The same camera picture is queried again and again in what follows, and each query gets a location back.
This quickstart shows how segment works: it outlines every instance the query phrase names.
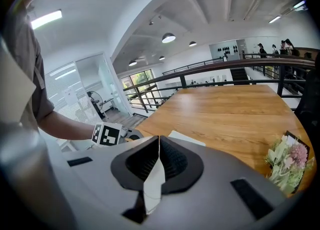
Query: flower bouquet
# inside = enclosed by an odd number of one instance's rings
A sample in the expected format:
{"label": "flower bouquet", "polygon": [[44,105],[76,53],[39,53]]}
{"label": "flower bouquet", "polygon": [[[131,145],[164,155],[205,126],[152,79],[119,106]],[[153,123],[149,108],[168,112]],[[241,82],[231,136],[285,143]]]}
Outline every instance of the flower bouquet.
{"label": "flower bouquet", "polygon": [[314,158],[308,161],[308,146],[293,138],[289,132],[286,134],[274,143],[264,159],[272,167],[271,175],[267,178],[288,195],[298,187],[305,169],[312,168]]}

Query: window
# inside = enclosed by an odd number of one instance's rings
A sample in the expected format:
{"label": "window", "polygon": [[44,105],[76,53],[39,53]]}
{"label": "window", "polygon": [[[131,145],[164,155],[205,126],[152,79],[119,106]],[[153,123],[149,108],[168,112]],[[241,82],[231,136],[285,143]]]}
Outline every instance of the window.
{"label": "window", "polygon": [[[154,79],[154,75],[152,74],[151,69],[148,69],[130,76],[123,77],[121,78],[121,81],[123,84],[123,88],[125,89],[133,85],[144,83],[151,79]],[[154,99],[161,97],[158,91],[152,91],[157,90],[157,85],[155,83],[140,86],[138,87],[138,90],[139,92],[141,92],[141,97],[147,108],[156,108],[156,106],[152,105],[156,105],[161,102],[161,99]],[[137,93],[137,88],[125,91],[125,94],[128,95],[128,97],[131,99],[130,103],[132,107],[143,108],[143,106],[140,105],[141,101],[135,93]]]}

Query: wooden floor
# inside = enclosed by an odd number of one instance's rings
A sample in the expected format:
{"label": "wooden floor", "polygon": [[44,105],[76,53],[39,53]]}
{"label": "wooden floor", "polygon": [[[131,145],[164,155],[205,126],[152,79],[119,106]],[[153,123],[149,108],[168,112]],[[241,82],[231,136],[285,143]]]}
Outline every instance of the wooden floor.
{"label": "wooden floor", "polygon": [[146,119],[146,117],[139,115],[129,116],[127,114],[123,114],[117,109],[108,110],[105,114],[109,119],[104,118],[103,121],[115,124],[122,124],[122,126],[125,128],[134,128]]}
{"label": "wooden floor", "polygon": [[[136,127],[145,137],[168,136],[172,130],[236,156],[263,175],[270,173],[264,157],[286,131],[310,147],[301,123],[267,85],[199,87],[179,90]],[[299,190],[309,186],[316,165],[306,171]]]}

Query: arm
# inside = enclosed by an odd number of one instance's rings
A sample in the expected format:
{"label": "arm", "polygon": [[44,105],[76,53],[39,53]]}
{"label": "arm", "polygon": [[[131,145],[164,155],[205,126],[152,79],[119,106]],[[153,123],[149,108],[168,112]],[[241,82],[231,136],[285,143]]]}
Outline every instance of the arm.
{"label": "arm", "polygon": [[42,118],[38,125],[49,135],[64,140],[91,139],[95,129],[94,125],[74,121],[54,111]]}

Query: shirt sleeve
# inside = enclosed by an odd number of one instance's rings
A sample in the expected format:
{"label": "shirt sleeve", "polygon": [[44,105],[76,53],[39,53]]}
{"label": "shirt sleeve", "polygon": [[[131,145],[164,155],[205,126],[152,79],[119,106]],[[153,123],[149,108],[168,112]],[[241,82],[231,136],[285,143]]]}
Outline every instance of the shirt sleeve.
{"label": "shirt sleeve", "polygon": [[47,97],[44,62],[40,54],[40,47],[38,41],[36,41],[36,46],[38,48],[38,54],[35,63],[36,69],[34,70],[33,76],[33,83],[36,85],[36,89],[32,95],[32,110],[36,121],[39,122],[45,116],[53,112],[55,107]]}

